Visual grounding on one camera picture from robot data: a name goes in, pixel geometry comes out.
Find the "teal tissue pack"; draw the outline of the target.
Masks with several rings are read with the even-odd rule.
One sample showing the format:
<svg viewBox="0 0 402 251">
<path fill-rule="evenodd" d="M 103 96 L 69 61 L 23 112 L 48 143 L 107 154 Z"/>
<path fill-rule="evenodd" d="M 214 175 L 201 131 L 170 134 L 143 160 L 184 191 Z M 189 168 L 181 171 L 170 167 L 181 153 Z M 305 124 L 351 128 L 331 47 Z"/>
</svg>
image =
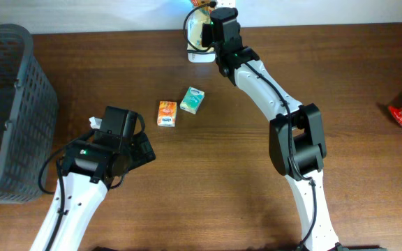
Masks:
<svg viewBox="0 0 402 251">
<path fill-rule="evenodd" d="M 191 114 L 196 114 L 204 97 L 204 91 L 190 86 L 180 103 L 180 108 Z"/>
</svg>

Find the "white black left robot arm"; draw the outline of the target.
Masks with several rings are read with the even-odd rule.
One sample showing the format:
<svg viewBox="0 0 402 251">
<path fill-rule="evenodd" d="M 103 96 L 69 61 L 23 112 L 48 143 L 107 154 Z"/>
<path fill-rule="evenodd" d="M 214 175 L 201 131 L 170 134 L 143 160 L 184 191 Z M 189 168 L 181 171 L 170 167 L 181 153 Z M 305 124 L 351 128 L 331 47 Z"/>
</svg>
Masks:
<svg viewBox="0 0 402 251">
<path fill-rule="evenodd" d="M 57 187 L 32 250 L 77 250 L 108 191 L 156 155 L 137 112 L 108 106 L 103 118 L 91 117 L 88 132 L 48 159 L 55 160 Z"/>
</svg>

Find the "cream blue chip bag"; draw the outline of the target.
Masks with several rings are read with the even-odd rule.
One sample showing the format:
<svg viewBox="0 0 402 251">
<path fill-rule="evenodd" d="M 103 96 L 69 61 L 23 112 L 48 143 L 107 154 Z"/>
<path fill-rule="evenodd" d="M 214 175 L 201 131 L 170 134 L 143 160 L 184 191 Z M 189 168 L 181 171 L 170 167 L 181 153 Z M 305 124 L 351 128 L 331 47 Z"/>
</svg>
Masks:
<svg viewBox="0 0 402 251">
<path fill-rule="evenodd" d="M 202 27 L 210 23 L 210 13 L 215 9 L 217 1 L 191 0 L 192 10 L 184 20 L 184 35 L 188 41 L 188 50 L 207 52 L 211 42 L 202 44 Z"/>
</svg>

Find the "orange tissue pack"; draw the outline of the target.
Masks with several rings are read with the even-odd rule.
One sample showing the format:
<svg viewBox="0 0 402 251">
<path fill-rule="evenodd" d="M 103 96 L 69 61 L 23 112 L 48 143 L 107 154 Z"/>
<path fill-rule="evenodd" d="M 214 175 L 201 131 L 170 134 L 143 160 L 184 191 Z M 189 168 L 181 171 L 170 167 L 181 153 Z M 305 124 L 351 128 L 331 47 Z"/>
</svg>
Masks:
<svg viewBox="0 0 402 251">
<path fill-rule="evenodd" d="M 158 107 L 157 125 L 161 127 L 175 127 L 177 117 L 177 103 L 160 101 Z"/>
</svg>

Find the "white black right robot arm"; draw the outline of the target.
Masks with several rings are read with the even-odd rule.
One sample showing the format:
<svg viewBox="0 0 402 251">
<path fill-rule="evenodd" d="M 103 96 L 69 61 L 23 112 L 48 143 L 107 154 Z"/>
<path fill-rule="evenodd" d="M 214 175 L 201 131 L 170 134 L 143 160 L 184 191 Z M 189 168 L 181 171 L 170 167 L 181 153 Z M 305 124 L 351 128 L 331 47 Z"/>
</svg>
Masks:
<svg viewBox="0 0 402 251">
<path fill-rule="evenodd" d="M 320 110 L 303 105 L 270 76 L 243 44 L 236 8 L 217 8 L 202 27 L 202 44 L 216 53 L 220 74 L 246 93 L 269 122 L 269 157 L 292 191 L 301 222 L 298 250 L 336 250 L 323 185 L 327 155 Z"/>
</svg>

